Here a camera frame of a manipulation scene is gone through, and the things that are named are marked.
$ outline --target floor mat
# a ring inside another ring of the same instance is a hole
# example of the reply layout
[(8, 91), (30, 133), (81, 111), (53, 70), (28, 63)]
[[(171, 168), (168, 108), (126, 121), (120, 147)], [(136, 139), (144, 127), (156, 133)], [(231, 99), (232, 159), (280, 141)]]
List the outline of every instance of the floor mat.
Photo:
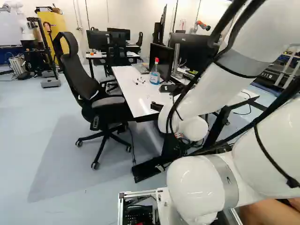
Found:
[[(132, 123), (130, 127), (134, 136), (137, 163), (156, 156), (158, 153), (154, 149), (161, 148), (160, 144), (156, 143), (154, 146), (147, 143), (151, 138), (145, 136), (145, 129), (139, 124)], [(102, 138), (85, 141), (80, 148), (75, 146), (78, 137), (90, 134), (92, 131), (89, 130), (89, 123), (81, 117), (70, 115), (58, 120), (31, 185), (28, 202), (74, 192), (131, 173), (132, 154), (126, 152), (126, 147), (112, 138), (105, 144), (99, 159), (99, 169), (93, 171), (90, 165)], [(131, 143), (129, 132), (120, 134), (119, 137)], [(160, 137), (157, 140), (161, 143), (163, 141)]]

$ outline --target black monitor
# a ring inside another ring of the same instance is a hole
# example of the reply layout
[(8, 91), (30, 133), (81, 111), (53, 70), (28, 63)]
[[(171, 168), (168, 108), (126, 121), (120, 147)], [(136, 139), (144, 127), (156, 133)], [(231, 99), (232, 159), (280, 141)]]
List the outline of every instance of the black monitor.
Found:
[(151, 43), (150, 61), (149, 61), (150, 70), (152, 70), (154, 66), (154, 61), (156, 57), (159, 59), (157, 70), (160, 73), (160, 77), (167, 82), (171, 78), (173, 59), (174, 59), (174, 49), (163, 45)]
[(126, 46), (126, 34), (124, 32), (110, 32), (111, 44)]
[(191, 70), (201, 71), (206, 67), (207, 59), (218, 52), (217, 46), (208, 47), (209, 38), (208, 35), (171, 33), (169, 47), (175, 48), (175, 44), (180, 44), (181, 63)]
[(109, 43), (109, 32), (99, 30), (87, 30), (89, 48), (101, 50), (103, 52), (107, 49)]
[(167, 14), (167, 5), (164, 7), (164, 12), (161, 15), (160, 22), (154, 24), (153, 43), (163, 44), (164, 31), (165, 31), (165, 18)]
[(119, 32), (119, 33), (125, 33), (126, 40), (130, 40), (130, 30), (127, 29), (118, 29), (118, 28), (107, 28), (107, 31), (109, 32)]

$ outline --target wall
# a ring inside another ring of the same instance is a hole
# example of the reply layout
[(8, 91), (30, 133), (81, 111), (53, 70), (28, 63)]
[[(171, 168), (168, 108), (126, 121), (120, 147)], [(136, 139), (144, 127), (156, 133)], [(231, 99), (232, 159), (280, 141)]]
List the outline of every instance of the wall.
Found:
[[(57, 7), (62, 9), (67, 29), (77, 38), (82, 53), (81, 57), (88, 50), (86, 30), (88, 30), (89, 27), (84, 0), (74, 0), (77, 17), (79, 15), (81, 16), (82, 31), (76, 30), (77, 23), (73, 0), (19, 1), (24, 4), (22, 10), (27, 17), (36, 16), (34, 13), (36, 6), (51, 6), (52, 3), (54, 3)], [(100, 30), (106, 30), (107, 27), (130, 29), (131, 42), (136, 42), (138, 40), (138, 33), (140, 31), (143, 32), (142, 56), (149, 55), (154, 23), (160, 21), (164, 6), (168, 4), (164, 36), (164, 43), (168, 43), (176, 0), (107, 0), (108, 11), (106, 0), (86, 1), (91, 27), (94, 26)], [(179, 0), (174, 30), (179, 29), (181, 19), (186, 19), (186, 30), (187, 32), (189, 31), (195, 22), (198, 5), (199, 0)], [(210, 25), (212, 27), (211, 30), (213, 30), (227, 6), (228, 3), (226, 0), (202, 0), (198, 20)], [(198, 34), (208, 35), (210, 32), (199, 29)]]

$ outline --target water bottle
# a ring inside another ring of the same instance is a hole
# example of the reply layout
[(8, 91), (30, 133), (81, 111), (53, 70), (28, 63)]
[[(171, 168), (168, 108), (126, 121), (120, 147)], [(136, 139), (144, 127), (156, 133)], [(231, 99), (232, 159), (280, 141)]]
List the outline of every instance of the water bottle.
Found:
[(160, 73), (158, 72), (158, 62), (159, 59), (156, 57), (154, 67), (151, 69), (150, 72), (150, 83), (154, 85), (158, 85), (160, 82)]

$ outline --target black office chair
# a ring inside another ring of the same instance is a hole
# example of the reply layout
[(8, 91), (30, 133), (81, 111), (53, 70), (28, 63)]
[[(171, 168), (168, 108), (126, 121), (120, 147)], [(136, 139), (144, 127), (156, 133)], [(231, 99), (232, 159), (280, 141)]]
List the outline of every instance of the black office chair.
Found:
[(143, 43), (143, 32), (139, 32), (139, 39), (138, 39), (136, 45), (141, 47), (142, 43)]
[[(116, 66), (130, 66), (131, 63), (127, 57), (126, 39), (123, 33), (111, 32), (111, 43), (108, 45), (106, 53), (106, 75), (113, 75), (112, 67)], [(110, 93), (112, 90), (118, 88), (117, 83), (108, 83), (107, 90)]]
[[(61, 48), (60, 39), (64, 37), (69, 46), (69, 53), (64, 54)], [(90, 123), (91, 130), (102, 130), (99, 133), (78, 138), (76, 145), (81, 147), (83, 141), (103, 137), (99, 151), (91, 164), (91, 168), (99, 168), (99, 157), (103, 151), (108, 138), (124, 144), (128, 152), (131, 151), (131, 144), (120, 139), (113, 132), (125, 132), (128, 128), (128, 121), (133, 121), (133, 116), (122, 95), (108, 95), (98, 83), (85, 72), (77, 55), (78, 43), (71, 32), (59, 32), (53, 41), (57, 58), (62, 66), (66, 80), (77, 101), (82, 107), (82, 116)], [(109, 125), (118, 123), (118, 126), (109, 128)]]

